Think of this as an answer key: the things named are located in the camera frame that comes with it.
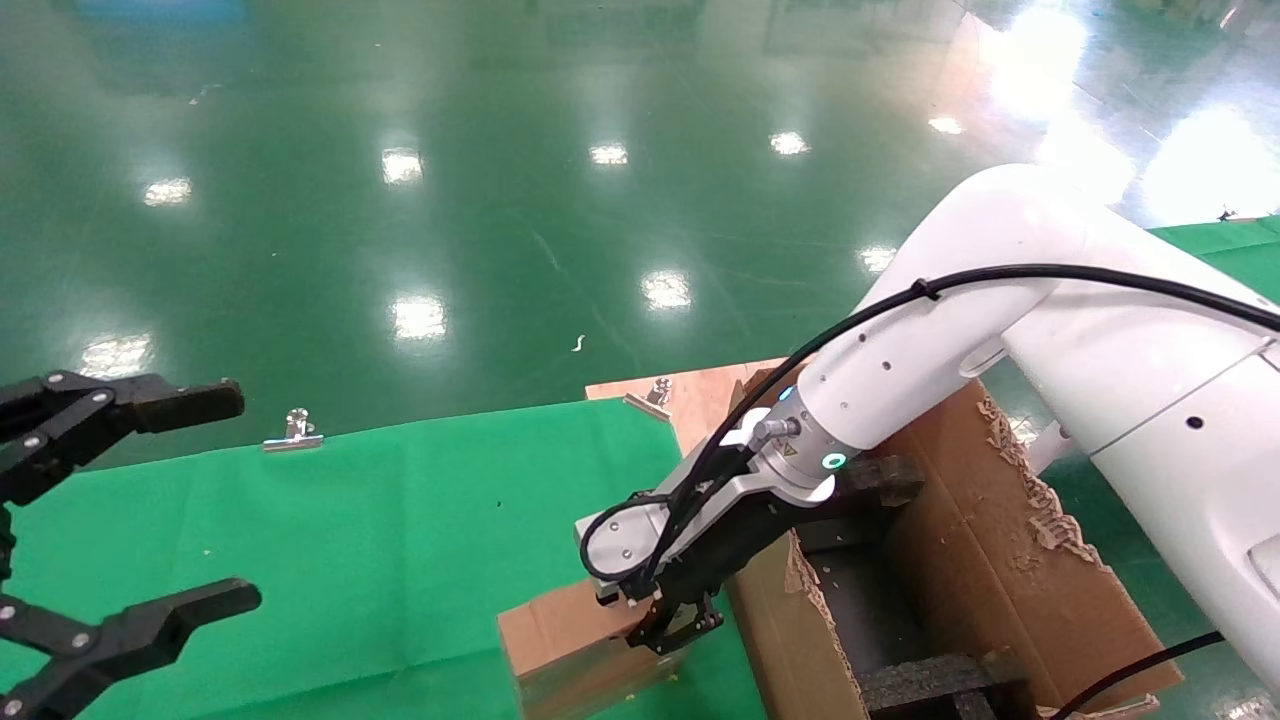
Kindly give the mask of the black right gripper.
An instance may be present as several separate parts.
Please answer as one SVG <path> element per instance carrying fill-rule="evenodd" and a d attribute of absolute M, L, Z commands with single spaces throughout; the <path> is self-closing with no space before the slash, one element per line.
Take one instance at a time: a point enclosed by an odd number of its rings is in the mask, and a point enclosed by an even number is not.
<path fill-rule="evenodd" d="M 660 656 L 684 651 L 723 625 L 724 615 L 717 609 L 713 594 L 753 557 L 797 525 L 850 511 L 851 482 L 847 478 L 837 478 L 832 496 L 812 509 L 788 503 L 771 492 L 741 498 L 667 561 L 650 584 L 620 583 L 630 600 L 644 600 L 653 589 L 659 589 L 664 597 L 650 598 L 648 611 L 626 635 L 628 647 L 660 651 Z M 669 601 L 682 602 L 671 620 Z"/>

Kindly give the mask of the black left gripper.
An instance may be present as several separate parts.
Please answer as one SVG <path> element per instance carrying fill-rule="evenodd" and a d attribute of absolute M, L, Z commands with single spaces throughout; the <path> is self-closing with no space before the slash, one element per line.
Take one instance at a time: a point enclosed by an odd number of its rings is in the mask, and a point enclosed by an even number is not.
<path fill-rule="evenodd" d="M 132 434 L 160 434 L 244 413 L 238 383 L 179 387 L 161 375 L 102 380 L 51 372 L 1 391 L 1 500 L 27 506 Z M 15 536 L 0 507 L 0 583 Z M 46 656 L 3 694 L 5 719 L 74 719 L 116 683 L 173 665 L 201 626 L 259 609 L 260 589 L 228 578 L 81 623 L 14 596 L 1 600 L 5 642 Z"/>

